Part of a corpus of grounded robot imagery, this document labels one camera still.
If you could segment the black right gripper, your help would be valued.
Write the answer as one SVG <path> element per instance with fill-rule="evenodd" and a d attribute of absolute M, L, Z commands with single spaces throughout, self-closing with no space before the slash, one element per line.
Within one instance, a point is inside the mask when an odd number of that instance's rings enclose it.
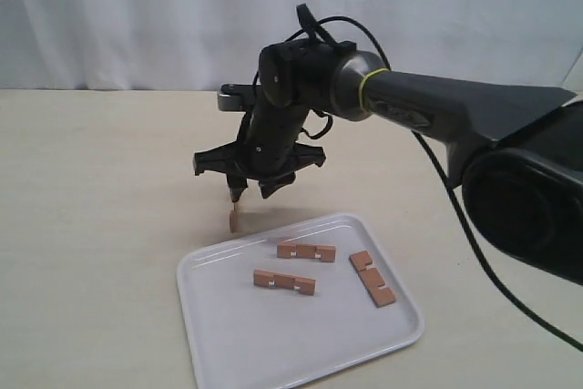
<path fill-rule="evenodd" d="M 194 154 L 194 174 L 225 175 L 232 203 L 240 201 L 249 179 L 256 180 L 266 200 L 291 185 L 295 172 L 312 165 L 320 167 L 326 160 L 323 148 L 298 141 L 308 114 L 303 105 L 256 105 L 243 117 L 234 141 Z"/>

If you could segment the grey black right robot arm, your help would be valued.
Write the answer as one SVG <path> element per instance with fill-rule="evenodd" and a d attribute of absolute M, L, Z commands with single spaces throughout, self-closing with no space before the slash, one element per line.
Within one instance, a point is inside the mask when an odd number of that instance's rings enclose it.
<path fill-rule="evenodd" d="M 321 148 L 297 140 L 310 112 L 375 115 L 445 145 L 445 184 L 489 243 L 581 283 L 582 106 L 571 92 L 394 72 L 352 42 L 307 38 L 264 47 L 259 80 L 234 89 L 237 138 L 193 158 L 196 173 L 226 175 L 233 200 L 249 180 L 269 197 L 323 164 Z"/>

